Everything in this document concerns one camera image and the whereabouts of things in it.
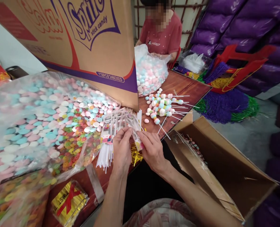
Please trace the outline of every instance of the red t-shirt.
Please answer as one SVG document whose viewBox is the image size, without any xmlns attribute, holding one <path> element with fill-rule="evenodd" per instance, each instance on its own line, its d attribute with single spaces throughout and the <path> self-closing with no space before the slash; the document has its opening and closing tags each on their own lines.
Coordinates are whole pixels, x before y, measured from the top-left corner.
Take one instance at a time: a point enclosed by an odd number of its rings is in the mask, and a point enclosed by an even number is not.
<svg viewBox="0 0 280 227">
<path fill-rule="evenodd" d="M 147 45 L 150 53 L 170 54 L 179 50 L 181 36 L 181 20 L 174 12 L 171 21 L 162 32 L 157 32 L 155 24 L 146 19 L 139 40 Z"/>
</svg>

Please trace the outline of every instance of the floor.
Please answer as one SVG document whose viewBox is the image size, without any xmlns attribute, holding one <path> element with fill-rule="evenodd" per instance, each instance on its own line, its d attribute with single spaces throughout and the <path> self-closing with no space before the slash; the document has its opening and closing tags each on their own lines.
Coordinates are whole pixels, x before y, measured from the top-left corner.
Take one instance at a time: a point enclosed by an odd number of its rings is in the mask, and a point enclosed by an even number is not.
<svg viewBox="0 0 280 227">
<path fill-rule="evenodd" d="M 279 132 L 280 129 L 275 126 L 277 105 L 268 100 L 263 101 L 257 99 L 257 102 L 260 105 L 260 111 L 256 117 L 240 123 L 225 125 L 209 122 L 258 168 L 264 171 L 266 161 L 271 157 L 269 151 L 270 135 Z M 200 115 L 194 111 L 194 120 L 199 116 Z M 82 226 L 93 226 L 99 212 L 100 209 L 93 213 Z M 253 226 L 252 218 L 247 221 L 245 226 Z"/>
</svg>

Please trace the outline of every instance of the hand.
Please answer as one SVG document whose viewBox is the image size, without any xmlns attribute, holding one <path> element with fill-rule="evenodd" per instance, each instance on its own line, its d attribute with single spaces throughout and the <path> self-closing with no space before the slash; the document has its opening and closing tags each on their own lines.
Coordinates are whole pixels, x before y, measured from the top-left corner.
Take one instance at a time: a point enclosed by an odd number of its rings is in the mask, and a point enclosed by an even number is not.
<svg viewBox="0 0 280 227">
<path fill-rule="evenodd" d="M 131 164 L 130 138 L 133 129 L 122 128 L 113 139 L 114 146 L 114 170 L 127 172 Z"/>
<path fill-rule="evenodd" d="M 152 57 L 157 57 L 157 58 L 160 58 L 160 57 L 161 57 L 161 55 L 160 55 L 160 54 L 157 54 L 157 53 L 150 53 L 150 55 L 151 55 Z"/>
<path fill-rule="evenodd" d="M 166 171 L 166 165 L 169 161 L 164 158 L 163 145 L 159 135 L 145 131 L 138 131 L 137 134 L 145 146 L 142 155 L 149 167 L 157 174 Z"/>
</svg>

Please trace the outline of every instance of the metal window grill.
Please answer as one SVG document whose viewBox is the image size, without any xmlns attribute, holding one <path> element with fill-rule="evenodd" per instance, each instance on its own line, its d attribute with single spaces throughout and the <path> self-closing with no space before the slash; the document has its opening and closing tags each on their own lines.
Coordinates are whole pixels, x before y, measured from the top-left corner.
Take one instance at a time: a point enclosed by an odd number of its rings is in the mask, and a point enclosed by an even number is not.
<svg viewBox="0 0 280 227">
<path fill-rule="evenodd" d="M 171 0 L 171 7 L 182 23 L 181 53 L 188 47 L 196 22 L 207 2 L 208 0 Z M 140 0 L 134 0 L 132 6 L 134 8 L 134 39 L 137 42 L 145 21 L 145 6 Z"/>
</svg>

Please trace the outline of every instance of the forearm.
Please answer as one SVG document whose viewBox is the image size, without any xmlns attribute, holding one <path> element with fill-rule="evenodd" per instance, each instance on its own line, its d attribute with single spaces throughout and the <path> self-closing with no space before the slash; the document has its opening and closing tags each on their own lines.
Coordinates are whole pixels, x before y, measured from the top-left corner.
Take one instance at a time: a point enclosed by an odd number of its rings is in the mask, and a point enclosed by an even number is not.
<svg viewBox="0 0 280 227">
<path fill-rule="evenodd" d="M 101 212 L 94 227 L 122 227 L 128 171 L 111 173 Z"/>
<path fill-rule="evenodd" d="M 166 165 L 166 171 L 159 175 L 176 190 L 203 226 L 241 226 L 237 219 L 180 174 L 169 161 Z"/>
</svg>

